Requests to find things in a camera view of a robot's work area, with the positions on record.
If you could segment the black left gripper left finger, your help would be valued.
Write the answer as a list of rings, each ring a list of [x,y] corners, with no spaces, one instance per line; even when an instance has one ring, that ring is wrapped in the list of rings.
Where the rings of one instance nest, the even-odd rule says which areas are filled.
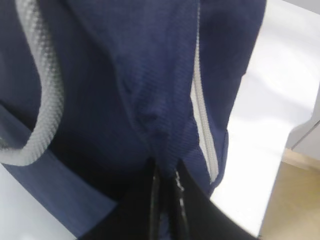
[[[157,240],[160,226],[160,175],[149,160],[118,205],[81,240]]]

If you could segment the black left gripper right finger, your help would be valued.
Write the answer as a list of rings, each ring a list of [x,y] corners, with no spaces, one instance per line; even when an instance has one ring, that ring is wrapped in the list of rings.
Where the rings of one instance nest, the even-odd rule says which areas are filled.
[[[211,202],[182,160],[169,187],[169,230],[173,240],[257,239]]]

